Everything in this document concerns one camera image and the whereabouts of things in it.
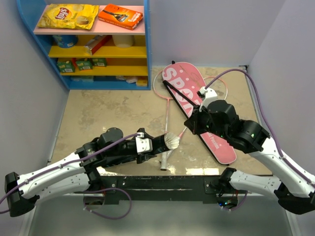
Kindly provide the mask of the black shuttlecock tube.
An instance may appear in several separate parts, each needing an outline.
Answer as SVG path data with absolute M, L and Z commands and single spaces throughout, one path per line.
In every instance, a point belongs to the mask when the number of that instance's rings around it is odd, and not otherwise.
M 144 138 L 133 137 L 124 140 L 101 153 L 98 167 L 108 168 L 135 161 L 141 164 L 158 154 L 175 149 L 166 140 L 168 134 L 157 137 L 145 136 Z

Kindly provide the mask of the pink badminton racket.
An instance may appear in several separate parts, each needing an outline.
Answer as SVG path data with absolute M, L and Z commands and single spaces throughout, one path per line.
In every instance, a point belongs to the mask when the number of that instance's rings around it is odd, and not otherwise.
M 158 93 L 167 99 L 174 99 L 184 115 L 186 117 L 190 117 L 193 106 L 201 103 L 201 99 L 196 94 L 197 91 L 201 87 L 206 86 L 206 83 L 210 82 L 213 78 L 213 76 L 197 79 L 189 79 L 187 77 L 185 78 L 185 85 L 183 88 L 180 88 L 179 91 L 184 94 L 191 102 L 193 102 L 193 104 L 181 97 L 181 95 L 179 95 L 174 89 L 164 83 L 161 83 L 159 88 L 160 91 Z M 225 81 L 222 79 L 218 79 L 213 85 L 210 86 L 210 88 L 215 89 L 219 99 L 225 100 L 227 98 L 228 88 Z M 199 138 L 209 150 L 211 155 L 219 163 L 228 165 L 235 160 L 236 154 L 233 148 L 230 147 L 224 139 L 211 133 L 204 133 L 200 135 Z

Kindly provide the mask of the pink racket cover bag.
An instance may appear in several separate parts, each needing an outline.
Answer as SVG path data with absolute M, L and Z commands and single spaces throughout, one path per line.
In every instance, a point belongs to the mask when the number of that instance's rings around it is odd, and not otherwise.
M 173 61 L 163 69 L 162 77 L 194 102 L 194 104 L 199 105 L 202 102 L 197 92 L 201 87 L 206 86 L 206 83 L 200 71 L 191 63 Z M 170 87 L 166 87 L 166 89 L 175 100 L 184 116 L 189 118 L 193 111 L 193 105 L 182 98 L 174 89 Z M 229 165 L 236 161 L 236 153 L 226 140 L 211 133 L 203 133 L 199 138 L 220 164 Z

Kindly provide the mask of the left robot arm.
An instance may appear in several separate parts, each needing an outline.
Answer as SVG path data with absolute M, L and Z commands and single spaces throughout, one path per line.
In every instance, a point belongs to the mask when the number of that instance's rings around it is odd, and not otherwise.
M 146 162 L 167 150 L 164 137 L 153 137 L 143 128 L 124 137 L 122 130 L 112 127 L 54 164 L 28 174 L 7 174 L 1 201 L 7 201 L 6 212 L 17 217 L 54 197 L 104 190 L 99 167 Z

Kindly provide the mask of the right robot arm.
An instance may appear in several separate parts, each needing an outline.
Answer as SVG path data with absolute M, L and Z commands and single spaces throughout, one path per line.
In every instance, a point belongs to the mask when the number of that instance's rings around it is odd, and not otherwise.
M 226 168 L 210 186 L 220 194 L 244 190 L 269 196 L 285 210 L 301 215 L 315 209 L 315 177 L 277 148 L 269 132 L 253 120 L 240 119 L 233 105 L 217 100 L 196 108 L 184 125 L 194 135 L 212 133 L 258 160 L 272 176 L 256 176 Z

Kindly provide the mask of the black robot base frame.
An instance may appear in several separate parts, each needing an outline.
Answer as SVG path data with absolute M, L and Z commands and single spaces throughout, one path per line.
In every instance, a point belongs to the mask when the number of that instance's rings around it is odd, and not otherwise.
M 220 176 L 102 176 L 93 182 L 88 191 L 119 188 L 133 201 L 202 202 L 216 204 L 220 193 L 234 190 L 219 188 Z

